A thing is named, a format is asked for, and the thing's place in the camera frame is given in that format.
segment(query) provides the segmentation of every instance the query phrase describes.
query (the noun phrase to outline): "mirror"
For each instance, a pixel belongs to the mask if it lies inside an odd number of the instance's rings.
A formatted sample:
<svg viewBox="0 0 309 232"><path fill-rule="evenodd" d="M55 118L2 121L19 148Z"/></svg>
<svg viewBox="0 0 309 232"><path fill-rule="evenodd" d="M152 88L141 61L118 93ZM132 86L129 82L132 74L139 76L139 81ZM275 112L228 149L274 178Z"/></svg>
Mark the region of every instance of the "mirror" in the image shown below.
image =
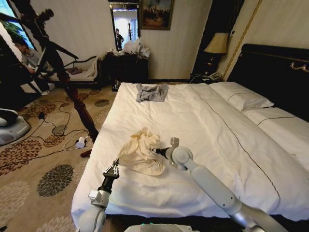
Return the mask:
<svg viewBox="0 0 309 232"><path fill-rule="evenodd" d="M117 51L123 49L124 44L133 42L140 36L139 5L138 4L110 4L112 25Z"/></svg>

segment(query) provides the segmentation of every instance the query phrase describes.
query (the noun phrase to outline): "brown carpet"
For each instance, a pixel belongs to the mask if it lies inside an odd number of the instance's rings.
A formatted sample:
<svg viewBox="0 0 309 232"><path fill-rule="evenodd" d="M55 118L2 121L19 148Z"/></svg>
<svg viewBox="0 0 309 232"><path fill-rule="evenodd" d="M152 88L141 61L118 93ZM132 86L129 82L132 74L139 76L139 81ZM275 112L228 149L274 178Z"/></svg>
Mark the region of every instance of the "brown carpet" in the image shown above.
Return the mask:
<svg viewBox="0 0 309 232"><path fill-rule="evenodd" d="M111 87L79 92L93 120L101 113L96 122L100 129L116 93ZM46 122L38 119L40 112ZM13 145L0 147L0 227L6 225L6 232L73 232L71 201L87 163L80 153L91 149L92 141L87 138L83 149L63 151L72 137L67 147L87 136L85 131L75 134L84 126L63 89L40 97L19 114L31 130Z"/></svg>

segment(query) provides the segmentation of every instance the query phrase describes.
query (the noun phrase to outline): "cream cloth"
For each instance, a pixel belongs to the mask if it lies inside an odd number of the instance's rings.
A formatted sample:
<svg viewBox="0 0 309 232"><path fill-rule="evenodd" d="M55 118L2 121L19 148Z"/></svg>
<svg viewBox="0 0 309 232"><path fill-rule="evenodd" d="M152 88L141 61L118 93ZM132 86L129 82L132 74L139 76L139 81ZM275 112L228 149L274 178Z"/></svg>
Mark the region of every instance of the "cream cloth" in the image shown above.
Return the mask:
<svg viewBox="0 0 309 232"><path fill-rule="evenodd" d="M163 157L150 152L151 147L158 147L160 136L152 134L144 127L131 135L131 140L125 144L119 154L119 165L131 168L146 175L160 175L164 171Z"/></svg>

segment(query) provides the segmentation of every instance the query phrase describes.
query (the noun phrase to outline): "framed painting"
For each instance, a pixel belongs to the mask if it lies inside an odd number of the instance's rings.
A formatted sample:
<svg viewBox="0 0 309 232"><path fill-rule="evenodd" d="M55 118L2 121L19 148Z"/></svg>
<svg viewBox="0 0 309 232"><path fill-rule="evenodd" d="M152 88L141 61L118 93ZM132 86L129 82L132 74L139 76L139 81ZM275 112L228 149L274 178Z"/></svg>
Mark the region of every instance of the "framed painting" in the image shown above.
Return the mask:
<svg viewBox="0 0 309 232"><path fill-rule="evenodd" d="M142 0L141 29L170 30L174 0Z"/></svg>

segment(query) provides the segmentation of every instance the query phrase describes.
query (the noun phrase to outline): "gray t-shirt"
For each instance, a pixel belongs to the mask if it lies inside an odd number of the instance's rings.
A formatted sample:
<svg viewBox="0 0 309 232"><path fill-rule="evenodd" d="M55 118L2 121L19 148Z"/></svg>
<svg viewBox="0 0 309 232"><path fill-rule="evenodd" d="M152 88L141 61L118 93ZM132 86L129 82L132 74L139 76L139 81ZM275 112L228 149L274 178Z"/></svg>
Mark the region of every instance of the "gray t-shirt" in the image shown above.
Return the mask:
<svg viewBox="0 0 309 232"><path fill-rule="evenodd" d="M36 50L34 49L29 49L30 50L30 54L21 54L21 63L23 65L25 65L26 67L30 66L31 68L35 69L35 67L37 66L37 64L39 63L40 60L40 53L38 53ZM49 63L45 63L44 64L44 69L47 71L52 71L53 68L50 66Z"/></svg>

